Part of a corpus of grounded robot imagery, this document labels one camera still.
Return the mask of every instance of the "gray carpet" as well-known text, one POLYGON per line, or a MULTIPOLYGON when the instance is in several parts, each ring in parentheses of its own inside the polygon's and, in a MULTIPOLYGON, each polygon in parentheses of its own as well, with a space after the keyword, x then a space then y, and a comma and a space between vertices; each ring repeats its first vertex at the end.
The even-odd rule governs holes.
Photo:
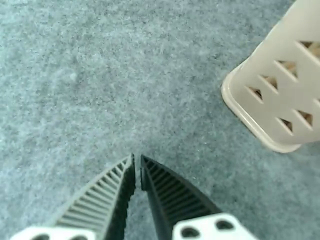
MULTIPOLYGON (((2 239, 44 223, 131 152, 190 180, 261 240, 317 239, 320 144, 266 149, 220 93, 292 2, 0 0, 2 239)), ((141 190, 125 239, 156 239, 141 190)))

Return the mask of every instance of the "laundry basket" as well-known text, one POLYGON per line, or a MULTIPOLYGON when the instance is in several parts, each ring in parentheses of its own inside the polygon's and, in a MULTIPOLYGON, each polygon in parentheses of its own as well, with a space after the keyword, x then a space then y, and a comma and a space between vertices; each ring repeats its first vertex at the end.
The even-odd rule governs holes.
POLYGON ((228 107, 270 149, 320 140, 320 0, 297 0, 222 84, 228 107))

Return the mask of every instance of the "blue-gray carpet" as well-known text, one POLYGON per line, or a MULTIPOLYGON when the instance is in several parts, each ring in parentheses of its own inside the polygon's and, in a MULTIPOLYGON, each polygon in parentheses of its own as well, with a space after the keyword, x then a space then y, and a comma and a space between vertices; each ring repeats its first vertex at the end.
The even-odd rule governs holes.
MULTIPOLYGON (((2 239, 44 223, 131 152, 190 180, 261 240, 317 239, 319 143, 266 149, 220 93, 292 2, 0 0, 2 239)), ((141 190, 125 239, 156 239, 141 190)))

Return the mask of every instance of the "screw hole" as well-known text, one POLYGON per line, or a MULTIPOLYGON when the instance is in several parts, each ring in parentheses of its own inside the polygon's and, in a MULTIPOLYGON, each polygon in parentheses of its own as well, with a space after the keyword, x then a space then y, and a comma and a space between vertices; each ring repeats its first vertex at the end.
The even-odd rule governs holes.
POLYGON ((34 238, 32 238, 32 240, 49 240, 49 235, 48 234, 40 234, 40 235, 37 235, 35 236, 34 238))
POLYGON ((195 238, 200 235, 199 231, 193 227, 185 227, 181 230, 181 235, 184 238, 195 238))
POLYGON ((215 225, 219 230, 229 230, 234 228, 230 222, 224 220, 218 221, 215 225))

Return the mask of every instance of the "triangular hole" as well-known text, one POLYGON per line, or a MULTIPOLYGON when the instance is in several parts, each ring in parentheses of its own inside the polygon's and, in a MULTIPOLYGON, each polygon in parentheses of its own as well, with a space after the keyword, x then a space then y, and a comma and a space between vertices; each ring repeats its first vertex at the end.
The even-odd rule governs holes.
POLYGON ((278 82, 277 79, 273 76, 264 76, 261 75, 261 77, 266 80, 271 86, 273 86, 276 90, 278 90, 278 82))
POLYGON ((285 69, 297 77, 297 64, 293 61, 278 61, 285 69))
POLYGON ((259 99, 262 100, 262 94, 261 94, 261 90, 260 90, 260 89, 257 89, 257 88, 251 87, 251 86, 248 86, 248 88, 249 88, 259 99))
POLYGON ((301 41, 300 43, 304 45, 314 56, 317 58, 320 57, 320 42, 301 41))
POLYGON ((285 119, 279 118, 281 120, 281 122, 283 122, 283 124, 290 130, 290 132, 292 132, 292 122, 287 121, 285 119))
POLYGON ((297 112, 298 112, 298 113, 306 120, 306 122, 312 127, 314 116, 312 116, 310 113, 307 113, 307 112, 304 112, 304 111, 300 111, 300 110, 297 110, 297 112))

